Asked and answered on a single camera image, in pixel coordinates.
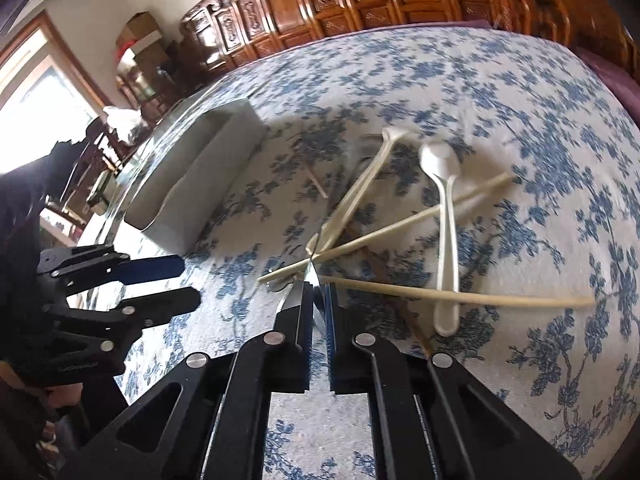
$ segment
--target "chopstick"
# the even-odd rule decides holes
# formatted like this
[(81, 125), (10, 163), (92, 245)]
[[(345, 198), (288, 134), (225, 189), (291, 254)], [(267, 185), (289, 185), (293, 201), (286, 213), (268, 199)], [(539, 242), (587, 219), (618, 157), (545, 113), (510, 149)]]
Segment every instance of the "chopstick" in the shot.
[[(476, 187), (475, 189), (472, 189), (471, 191), (464, 193), (459, 197), (456, 197), (455, 199), (453, 199), (453, 203), (459, 204), (461, 202), (465, 202), (466, 200), (469, 200), (470, 198), (473, 198), (476, 195), (492, 190), (495, 187), (501, 186), (505, 182), (510, 181), (512, 178), (513, 178), (513, 175), (509, 173), (502, 173), (498, 176), (494, 176), (493, 178), (482, 183), (480, 186)], [(356, 238), (355, 240), (347, 242), (341, 246), (334, 247), (333, 249), (329, 249), (328, 251), (325, 251), (323, 253), (318, 253), (314, 256), (314, 263), (318, 264), (321, 262), (325, 262), (327, 260), (333, 260), (334, 258), (338, 258), (339, 256), (344, 256), (345, 254), (353, 253), (353, 251), (356, 251), (359, 248), (362, 248), (368, 245), (374, 240), (377, 240), (379, 238), (382, 238), (383, 236), (395, 233), (396, 231), (399, 231), (401, 229), (407, 228), (410, 225), (413, 225), (417, 222), (424, 220), (425, 218), (430, 218), (432, 216), (436, 216), (439, 214), (440, 214), (439, 205), (430, 207), (428, 209), (425, 209), (424, 211), (416, 213), (415, 215), (411, 215), (403, 220), (400, 220), (391, 225), (378, 229), (377, 231), (370, 232), (364, 236), (361, 236), (360, 238)], [(306, 258), (301, 262), (291, 264), (290, 266), (287, 266), (287, 267), (282, 267), (281, 269), (278, 269), (278, 270), (274, 270), (273, 272), (270, 272), (269, 274), (265, 274), (264, 276), (261, 276), (260, 278), (258, 278), (258, 282), (267, 283), (267, 282), (270, 282), (271, 280), (286, 278), (287, 276), (295, 274), (296, 272), (300, 272), (300, 270), (305, 270), (306, 264), (308, 264), (308, 261), (309, 259)]]
[(361, 280), (347, 280), (335, 276), (318, 276), (321, 283), (335, 283), (344, 288), (375, 292), (388, 296), (402, 296), (420, 300), (448, 300), (460, 303), (487, 304), (495, 306), (512, 306), (518, 308), (582, 308), (595, 306), (596, 302), (588, 296), (573, 298), (534, 298), (531, 296), (495, 296), (493, 294), (476, 294), (474, 292), (451, 292), (450, 290), (435, 290), (434, 288), (419, 288), (417, 286), (389, 285), (387, 283), (362, 282)]

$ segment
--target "wooden window frame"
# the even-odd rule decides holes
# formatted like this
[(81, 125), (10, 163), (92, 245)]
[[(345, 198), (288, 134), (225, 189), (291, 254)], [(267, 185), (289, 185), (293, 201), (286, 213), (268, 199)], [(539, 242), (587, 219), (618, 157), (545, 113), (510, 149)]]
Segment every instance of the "wooden window frame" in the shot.
[(18, 34), (7, 44), (0, 52), (0, 66), (4, 65), (14, 52), (20, 47), (31, 35), (40, 29), (50, 44), (58, 50), (62, 58), (62, 66), (60, 67), (74, 84), (79, 84), (82, 89), (91, 97), (94, 103), (102, 110), (105, 106), (110, 106), (110, 99), (104, 94), (102, 89), (89, 76), (78, 58), (71, 52), (68, 44), (60, 35), (56, 26), (46, 10), (36, 15), (29, 23), (27, 23)]

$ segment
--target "silver rivet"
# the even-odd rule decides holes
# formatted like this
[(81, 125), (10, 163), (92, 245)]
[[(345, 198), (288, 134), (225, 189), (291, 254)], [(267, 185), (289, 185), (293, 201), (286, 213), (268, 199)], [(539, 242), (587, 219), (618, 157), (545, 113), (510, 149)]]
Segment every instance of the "silver rivet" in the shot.
[(368, 332), (363, 332), (356, 336), (356, 343), (360, 346), (371, 346), (376, 342), (376, 336)]
[(436, 354), (431, 358), (431, 362), (438, 368), (449, 368), (453, 364), (453, 359), (449, 354)]
[(263, 339), (267, 345), (279, 345), (284, 341), (284, 334), (272, 330), (271, 332), (267, 332)]
[(190, 356), (187, 356), (187, 366), (189, 368), (202, 368), (205, 364), (207, 364), (208, 360), (209, 359), (204, 354), (191, 354)]
[(111, 352), (111, 350), (113, 350), (113, 347), (113, 341), (109, 341), (108, 339), (100, 343), (100, 350), (102, 350), (103, 352)]

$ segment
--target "blue and white tablecloth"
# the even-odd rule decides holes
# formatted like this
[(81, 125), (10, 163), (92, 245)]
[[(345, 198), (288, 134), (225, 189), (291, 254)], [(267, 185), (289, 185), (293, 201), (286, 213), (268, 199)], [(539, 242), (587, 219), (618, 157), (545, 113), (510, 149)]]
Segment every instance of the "blue and white tablecloth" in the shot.
[[(267, 292), (256, 278), (306, 244), (324, 212), (301, 161), (329, 179), (354, 139), (395, 124), (413, 129), (415, 138), (396, 147), (365, 198), (356, 215), (363, 232), (438, 202), (417, 146), (443, 139), (462, 162), (456, 192), (503, 171), (514, 174), (491, 196), (456, 208), (462, 290), (597, 300), (596, 308), (582, 310), (463, 306), (458, 333), (432, 335), (433, 345), (454, 355), (586, 478), (607, 464), (636, 417), (640, 137), (577, 57), (527, 36), (416, 27), (337, 38), (253, 63), (160, 126), (152, 155), (130, 170), (99, 241), (114, 240), (134, 258), (159, 254), (122, 222), (128, 201), (199, 113), (239, 98), (250, 99), (268, 139), (210, 219), (185, 275), (111, 284), (88, 298), (92, 307), (109, 308), (179, 285), (202, 292), (196, 312), (146, 330), (133, 347), (119, 379), (129, 399), (189, 352), (225, 354), (271, 327), (282, 293)], [(87, 233), (83, 242), (95, 239)], [(394, 283), (434, 287), (437, 239), (431, 219), (370, 249)], [(323, 272), (373, 279), (360, 253), (328, 262)], [(419, 352), (387, 298), (343, 291), (342, 302), (366, 314), (373, 332)], [(433, 334), (431, 307), (408, 305)], [(265, 478), (374, 476), (366, 399), (332, 396), (323, 348), (316, 334), (308, 394), (273, 397)]]

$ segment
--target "plastic bag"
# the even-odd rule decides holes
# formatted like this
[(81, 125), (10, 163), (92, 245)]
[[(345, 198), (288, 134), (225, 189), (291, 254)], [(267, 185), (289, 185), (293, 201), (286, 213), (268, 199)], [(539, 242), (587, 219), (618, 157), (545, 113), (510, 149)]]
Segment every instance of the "plastic bag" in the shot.
[(142, 118), (140, 110), (129, 110), (115, 106), (105, 106), (103, 109), (107, 114), (107, 124), (114, 128), (118, 138), (129, 146), (135, 145), (151, 129)]

